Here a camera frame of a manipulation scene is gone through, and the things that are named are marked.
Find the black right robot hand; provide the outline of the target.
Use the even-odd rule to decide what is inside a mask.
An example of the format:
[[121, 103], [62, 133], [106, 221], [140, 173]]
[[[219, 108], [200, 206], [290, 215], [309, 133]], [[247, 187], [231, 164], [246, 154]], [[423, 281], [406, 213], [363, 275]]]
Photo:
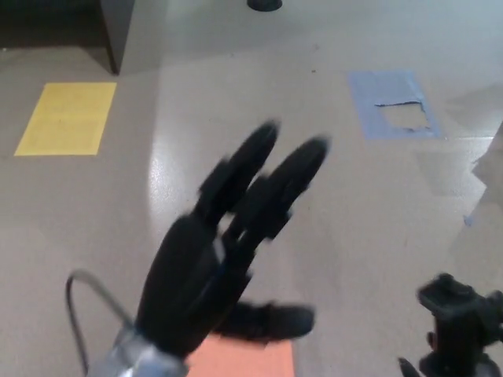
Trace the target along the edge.
[[403, 377], [421, 377], [418, 370], [404, 357], [398, 358], [398, 366]]

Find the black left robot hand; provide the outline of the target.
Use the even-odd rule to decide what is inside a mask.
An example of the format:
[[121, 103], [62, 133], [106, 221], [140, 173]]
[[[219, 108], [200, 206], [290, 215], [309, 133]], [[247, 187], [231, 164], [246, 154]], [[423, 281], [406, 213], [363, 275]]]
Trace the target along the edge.
[[163, 238], [134, 320], [159, 350], [184, 359], [210, 334], [266, 345], [313, 330], [309, 305], [242, 299], [259, 245], [286, 226], [292, 205], [329, 153], [329, 139], [315, 136], [262, 174], [278, 134], [279, 124], [269, 120], [221, 159], [200, 186], [194, 208]]

